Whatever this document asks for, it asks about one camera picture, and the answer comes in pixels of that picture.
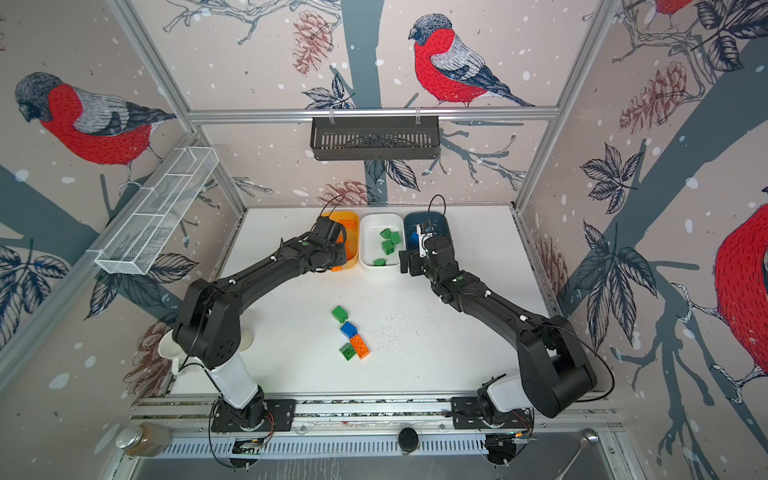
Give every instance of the white wire basket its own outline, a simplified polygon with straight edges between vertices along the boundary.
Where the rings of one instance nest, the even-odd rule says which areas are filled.
[[[177,149],[178,157],[99,253],[108,273],[146,275],[181,218],[219,164],[210,147]]]

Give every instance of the red bird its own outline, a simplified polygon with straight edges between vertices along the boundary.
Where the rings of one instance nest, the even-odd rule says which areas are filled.
[[[115,95],[81,90],[41,71],[16,85],[16,103],[27,122],[39,118],[43,127],[83,160],[125,165],[128,180],[119,191],[128,184],[138,185],[131,179],[131,162],[145,150],[154,153],[149,140],[155,128],[176,118]]]
[[[736,228],[720,245],[715,259],[717,308],[696,305],[681,288],[690,308],[701,310],[722,320],[755,366],[741,380],[735,380],[719,365],[712,368],[723,373],[736,390],[733,403],[742,403],[741,389],[750,380],[768,376],[768,204]],[[687,321],[690,312],[684,318]]]
[[[469,102],[479,97],[502,97],[522,107],[533,107],[515,97],[485,65],[483,58],[469,49],[453,31],[448,17],[439,13],[424,15],[411,28],[415,40],[415,68],[419,83],[444,101]]]

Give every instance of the green lego brick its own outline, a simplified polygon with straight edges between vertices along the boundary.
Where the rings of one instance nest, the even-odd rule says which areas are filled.
[[[387,255],[390,255],[395,251],[395,245],[392,243],[391,240],[384,240],[382,242],[382,250],[384,250],[384,253]]]
[[[339,320],[339,323],[344,323],[349,319],[349,314],[341,306],[333,309],[333,311],[331,311],[331,315],[336,317],[336,319]]]
[[[341,352],[342,355],[344,355],[344,358],[347,359],[347,361],[349,361],[349,359],[354,357],[356,354],[355,349],[348,343],[345,346],[341,347],[339,351]]]

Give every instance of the blue lego brick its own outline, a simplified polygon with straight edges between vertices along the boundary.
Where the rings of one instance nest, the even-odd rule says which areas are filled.
[[[346,336],[346,338],[351,339],[355,335],[357,335],[357,329],[353,324],[350,322],[344,323],[344,325],[341,325],[341,333]]]

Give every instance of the bird wallpaper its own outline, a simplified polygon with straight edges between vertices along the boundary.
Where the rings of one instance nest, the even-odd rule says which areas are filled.
[[[768,475],[766,36],[765,2],[620,2],[523,210],[649,478]]]

